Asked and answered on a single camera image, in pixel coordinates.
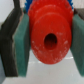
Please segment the gripper green padded left finger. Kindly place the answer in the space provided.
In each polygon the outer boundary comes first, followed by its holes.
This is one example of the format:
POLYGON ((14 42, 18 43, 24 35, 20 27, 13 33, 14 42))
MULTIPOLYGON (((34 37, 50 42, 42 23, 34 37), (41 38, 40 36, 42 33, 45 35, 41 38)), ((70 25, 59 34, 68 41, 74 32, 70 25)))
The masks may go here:
POLYGON ((14 8, 0 28, 0 55, 7 77, 25 77, 29 61, 29 17, 14 8))

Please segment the gripper green padded right finger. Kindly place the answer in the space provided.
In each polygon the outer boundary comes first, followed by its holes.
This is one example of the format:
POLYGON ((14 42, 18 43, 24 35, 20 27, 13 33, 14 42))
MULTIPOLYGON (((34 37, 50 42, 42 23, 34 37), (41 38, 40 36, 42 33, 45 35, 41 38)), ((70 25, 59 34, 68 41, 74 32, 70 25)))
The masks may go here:
POLYGON ((71 52, 78 70, 84 72, 84 19, 78 11, 74 11, 71 52))

